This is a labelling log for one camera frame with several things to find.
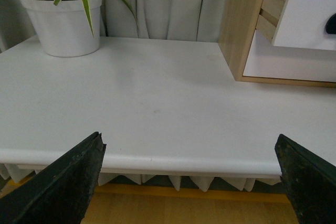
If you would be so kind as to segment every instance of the white drawer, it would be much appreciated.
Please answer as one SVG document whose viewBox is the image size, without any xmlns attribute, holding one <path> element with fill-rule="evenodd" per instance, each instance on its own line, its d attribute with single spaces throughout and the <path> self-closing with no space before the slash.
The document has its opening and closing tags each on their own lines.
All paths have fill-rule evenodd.
<svg viewBox="0 0 336 224">
<path fill-rule="evenodd" d="M 256 29 L 274 46 L 336 50 L 325 32 L 336 0 L 264 0 Z"/>
</svg>

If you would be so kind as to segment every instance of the wooden floor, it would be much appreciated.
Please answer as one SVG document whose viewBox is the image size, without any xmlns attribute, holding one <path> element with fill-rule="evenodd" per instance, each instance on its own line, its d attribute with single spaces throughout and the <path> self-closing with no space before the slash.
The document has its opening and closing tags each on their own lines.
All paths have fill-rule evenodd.
<svg viewBox="0 0 336 224">
<path fill-rule="evenodd" d="M 297 224 L 289 204 L 95 193 L 82 224 Z"/>
<path fill-rule="evenodd" d="M 0 197 L 17 188 L 8 183 Z M 108 184 L 81 224 L 298 224 L 285 195 Z"/>
</svg>

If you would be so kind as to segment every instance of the potted plant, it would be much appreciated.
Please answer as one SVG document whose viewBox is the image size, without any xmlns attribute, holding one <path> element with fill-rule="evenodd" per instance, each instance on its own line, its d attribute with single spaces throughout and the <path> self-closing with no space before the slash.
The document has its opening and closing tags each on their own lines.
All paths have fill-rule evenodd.
<svg viewBox="0 0 336 224">
<path fill-rule="evenodd" d="M 121 0 L 136 17 L 130 4 Z M 27 9 L 44 51 L 73 57 L 99 48 L 102 0 L 20 0 Z"/>
</svg>

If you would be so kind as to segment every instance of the white table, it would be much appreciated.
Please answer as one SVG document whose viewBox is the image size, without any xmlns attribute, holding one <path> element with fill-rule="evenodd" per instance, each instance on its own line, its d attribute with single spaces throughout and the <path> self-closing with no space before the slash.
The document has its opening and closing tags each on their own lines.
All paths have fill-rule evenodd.
<svg viewBox="0 0 336 224">
<path fill-rule="evenodd" d="M 38 169 L 94 131 L 108 173 L 275 178 L 280 133 L 336 165 L 336 90 L 235 82 L 216 43 L 101 38 L 0 55 L 0 163 Z"/>
</svg>

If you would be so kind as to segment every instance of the wooden cabinet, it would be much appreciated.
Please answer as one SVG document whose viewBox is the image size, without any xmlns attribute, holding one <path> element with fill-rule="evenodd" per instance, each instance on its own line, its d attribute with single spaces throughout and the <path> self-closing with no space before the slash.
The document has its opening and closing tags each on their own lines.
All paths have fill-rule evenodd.
<svg viewBox="0 0 336 224">
<path fill-rule="evenodd" d="M 226 0 L 219 46 L 237 81 L 336 87 L 336 0 Z"/>
</svg>

